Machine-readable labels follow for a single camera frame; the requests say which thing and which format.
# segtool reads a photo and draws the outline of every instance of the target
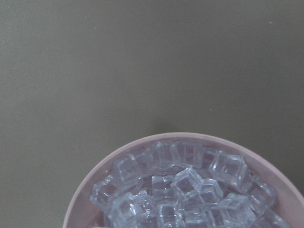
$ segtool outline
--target pink rim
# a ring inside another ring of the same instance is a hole
[[[99,162],[90,172],[89,174],[84,178],[84,180],[81,182],[79,187],[77,188],[75,194],[73,195],[71,202],[67,208],[66,211],[66,216],[64,219],[63,223],[63,228],[67,227],[67,223],[69,221],[70,215],[71,215],[71,210],[75,204],[76,198],[79,196],[81,190],[83,189],[84,185],[87,183],[87,181],[90,179],[90,177],[104,164],[106,164],[112,157],[120,154],[123,151],[126,151],[136,145],[150,142],[150,141],[156,141],[160,139],[169,139],[169,138],[192,138],[192,139],[203,139],[203,140],[208,140],[208,141],[214,141],[223,145],[227,145],[231,148],[234,148],[238,151],[242,151],[243,153],[247,154],[248,156],[259,160],[264,166],[267,166],[273,173],[275,173],[283,183],[285,183],[287,186],[289,186],[290,191],[299,199],[301,205],[304,207],[304,198],[301,195],[301,193],[298,191],[298,189],[293,185],[293,183],[283,174],[281,173],[275,166],[273,166],[271,163],[266,161],[264,158],[261,156],[257,155],[256,153],[248,150],[245,147],[242,147],[238,144],[235,144],[233,142],[230,142],[225,139],[221,139],[218,137],[210,136],[210,135],[205,135],[205,134],[199,134],[199,133],[163,133],[163,134],[156,134],[156,135],[151,135],[147,136],[138,140],[135,140],[133,142],[130,142],[126,144],[125,146],[122,146],[121,148],[117,149],[113,153],[109,154],[106,156],[101,162]]]

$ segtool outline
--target pink bowl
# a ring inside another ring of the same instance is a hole
[[[63,228],[92,228],[103,226],[102,212],[89,201],[92,186],[98,180],[108,175],[112,162],[126,153],[147,147],[155,141],[169,141],[175,139],[191,139],[205,145],[237,153],[244,156],[251,170],[258,173],[272,185],[278,193],[275,211],[283,217],[292,228],[303,228],[304,198],[296,187],[276,167],[252,151],[217,137],[197,133],[165,133],[148,136],[131,142],[98,163],[81,182],[76,190],[65,216]]]

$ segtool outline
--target pink plastic container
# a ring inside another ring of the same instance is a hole
[[[197,133],[165,133],[131,142],[114,151],[98,163],[76,190],[68,206],[63,228],[102,227],[102,212],[89,201],[93,184],[107,176],[112,162],[124,154],[147,147],[155,141],[169,141],[173,139],[192,139],[229,153],[243,155],[251,170],[258,173],[277,190],[278,196],[274,207],[276,213],[283,217],[292,228],[304,227],[303,196],[286,176],[265,159],[240,145],[217,137]]]

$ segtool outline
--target gray surface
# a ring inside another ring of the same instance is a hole
[[[163,132],[241,144],[303,193],[303,15],[297,1],[0,0],[0,227],[60,227],[101,159]]]

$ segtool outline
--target bowl of ice cubes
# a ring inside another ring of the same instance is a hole
[[[109,154],[82,181],[63,228],[302,228],[304,198],[254,152],[165,133]]]

